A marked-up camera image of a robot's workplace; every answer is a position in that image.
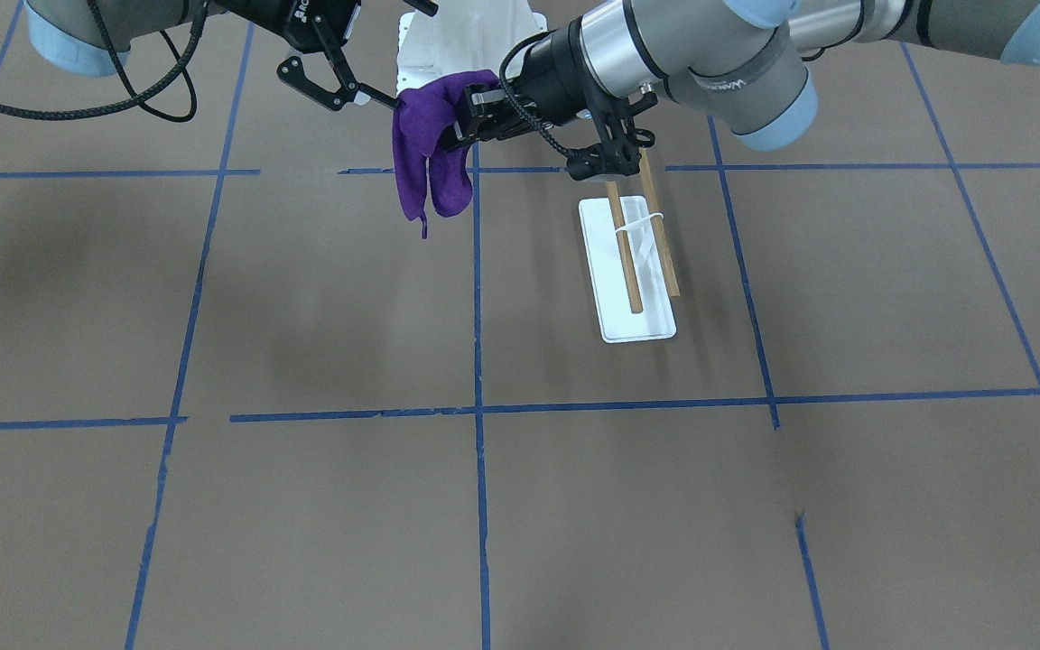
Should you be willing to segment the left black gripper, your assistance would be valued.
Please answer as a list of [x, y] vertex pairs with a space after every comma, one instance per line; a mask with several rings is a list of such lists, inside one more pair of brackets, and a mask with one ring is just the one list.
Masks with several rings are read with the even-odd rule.
[[[523, 55], [520, 73], [508, 79], [517, 102], [546, 124], [566, 126], [590, 112], [586, 87], [591, 78], [583, 58], [581, 29], [532, 34], [517, 45]], [[505, 102], [503, 88], [469, 85], [465, 104], [470, 114], [495, 114]], [[444, 131], [444, 152], [454, 153], [475, 142], [505, 141], [528, 135], [531, 125], [520, 116], [474, 118], [454, 122]]]

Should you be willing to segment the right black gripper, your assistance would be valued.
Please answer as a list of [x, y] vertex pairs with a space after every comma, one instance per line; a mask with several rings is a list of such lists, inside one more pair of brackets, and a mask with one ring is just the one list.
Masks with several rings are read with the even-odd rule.
[[350, 26], [362, 9], [362, 1], [230, 1], [228, 11], [245, 18], [266, 32], [288, 42], [297, 51], [322, 51], [329, 59], [338, 87], [324, 88], [307, 78], [298, 55], [277, 66], [277, 78], [288, 88], [329, 111], [339, 112], [349, 104], [364, 106], [375, 100], [380, 106], [399, 107], [399, 100], [365, 85], [355, 77], [343, 46]]

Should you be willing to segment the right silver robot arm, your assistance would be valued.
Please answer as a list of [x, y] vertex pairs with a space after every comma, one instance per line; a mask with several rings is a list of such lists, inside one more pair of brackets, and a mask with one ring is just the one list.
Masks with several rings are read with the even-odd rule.
[[[359, 1], [29, 1], [32, 46], [50, 63], [82, 77], [121, 73], [133, 40], [216, 14], [234, 14], [286, 41], [293, 50], [277, 67], [278, 79], [318, 106], [340, 111], [350, 103], [375, 100], [396, 108], [396, 99], [358, 81], [344, 45], [362, 5]], [[302, 55], [322, 54], [339, 82], [328, 90], [307, 79]]]

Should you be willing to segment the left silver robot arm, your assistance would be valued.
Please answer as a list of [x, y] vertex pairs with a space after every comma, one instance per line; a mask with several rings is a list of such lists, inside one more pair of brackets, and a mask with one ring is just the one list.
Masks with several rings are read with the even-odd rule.
[[515, 77], [462, 87], [441, 142], [454, 151], [587, 114], [601, 140], [565, 156], [598, 172], [651, 142], [632, 118], [654, 99], [630, 96], [654, 86], [774, 151], [816, 116], [806, 51], [883, 40], [1040, 66], [1040, 1], [607, 1], [520, 42]]

